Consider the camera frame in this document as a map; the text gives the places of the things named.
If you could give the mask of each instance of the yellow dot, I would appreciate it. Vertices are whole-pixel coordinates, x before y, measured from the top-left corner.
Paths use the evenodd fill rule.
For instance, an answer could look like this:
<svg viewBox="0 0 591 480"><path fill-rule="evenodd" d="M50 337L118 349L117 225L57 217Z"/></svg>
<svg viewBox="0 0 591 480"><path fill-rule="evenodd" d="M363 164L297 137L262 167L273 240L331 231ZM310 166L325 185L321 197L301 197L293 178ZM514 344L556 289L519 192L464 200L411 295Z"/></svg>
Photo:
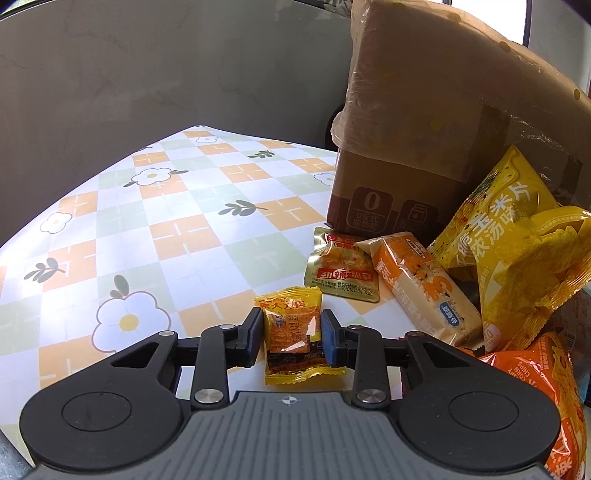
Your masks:
<svg viewBox="0 0 591 480"><path fill-rule="evenodd" d="M450 12L447 14L447 17L449 18L449 20L451 20L452 22L461 22L462 18L460 17L460 14L455 13L455 12Z"/></svg>
<svg viewBox="0 0 591 480"><path fill-rule="evenodd" d="M443 128L443 120L440 118L434 118L431 120L431 130L434 132L439 132Z"/></svg>
<svg viewBox="0 0 591 480"><path fill-rule="evenodd" d="M121 330L124 332L131 332L132 330L135 330L138 325L139 318L129 313L127 315L123 315L119 321L119 328L121 328Z"/></svg>

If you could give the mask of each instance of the floral tablecloth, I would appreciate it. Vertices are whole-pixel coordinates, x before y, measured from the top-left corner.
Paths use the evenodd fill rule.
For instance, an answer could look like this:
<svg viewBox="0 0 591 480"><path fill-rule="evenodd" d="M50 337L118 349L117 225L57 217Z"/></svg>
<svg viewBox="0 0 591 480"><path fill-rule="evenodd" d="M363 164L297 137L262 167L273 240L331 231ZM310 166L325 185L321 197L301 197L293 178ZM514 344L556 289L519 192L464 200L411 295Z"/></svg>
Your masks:
<svg viewBox="0 0 591 480"><path fill-rule="evenodd" d="M198 336L241 323L253 297L302 285L336 154L197 126L124 158L0 248L0 428L26 454L18 416L40 388L160 330ZM398 337L412 323L378 304L324 296L345 324ZM179 397L192 372L183 371ZM349 388L351 374L295 390ZM264 363L230 389L260 390ZM392 373L392 390L400 381Z"/></svg>

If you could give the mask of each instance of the blue label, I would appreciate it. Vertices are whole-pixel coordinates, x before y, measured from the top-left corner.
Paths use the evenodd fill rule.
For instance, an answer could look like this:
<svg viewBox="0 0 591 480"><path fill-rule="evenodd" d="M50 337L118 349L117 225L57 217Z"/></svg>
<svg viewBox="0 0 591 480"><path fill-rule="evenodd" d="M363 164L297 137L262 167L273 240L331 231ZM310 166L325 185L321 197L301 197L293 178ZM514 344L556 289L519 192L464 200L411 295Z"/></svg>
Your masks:
<svg viewBox="0 0 591 480"><path fill-rule="evenodd" d="M460 319L457 317L456 312L453 311L448 302L444 301L441 305L439 305L439 310L441 310L441 313L452 327L457 327L460 325Z"/></svg>

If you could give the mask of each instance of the wall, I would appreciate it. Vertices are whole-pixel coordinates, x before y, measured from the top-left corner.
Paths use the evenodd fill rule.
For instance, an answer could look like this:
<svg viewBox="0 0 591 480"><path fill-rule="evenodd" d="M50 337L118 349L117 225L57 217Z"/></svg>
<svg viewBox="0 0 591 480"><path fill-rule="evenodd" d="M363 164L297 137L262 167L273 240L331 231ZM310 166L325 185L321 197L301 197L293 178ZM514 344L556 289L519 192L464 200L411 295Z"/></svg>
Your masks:
<svg viewBox="0 0 591 480"><path fill-rule="evenodd" d="M530 50L589 91L591 27L564 2L532 0Z"/></svg>

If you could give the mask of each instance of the cardboard box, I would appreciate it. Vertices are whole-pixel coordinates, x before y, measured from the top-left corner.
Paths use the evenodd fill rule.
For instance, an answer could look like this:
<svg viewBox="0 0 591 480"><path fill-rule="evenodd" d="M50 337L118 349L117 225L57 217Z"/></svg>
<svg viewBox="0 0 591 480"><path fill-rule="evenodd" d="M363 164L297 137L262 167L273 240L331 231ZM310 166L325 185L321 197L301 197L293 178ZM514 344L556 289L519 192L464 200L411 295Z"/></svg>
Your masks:
<svg viewBox="0 0 591 480"><path fill-rule="evenodd" d="M591 100L527 48L426 0L355 0L327 222L429 244L516 144L559 202L591 206Z"/></svg>

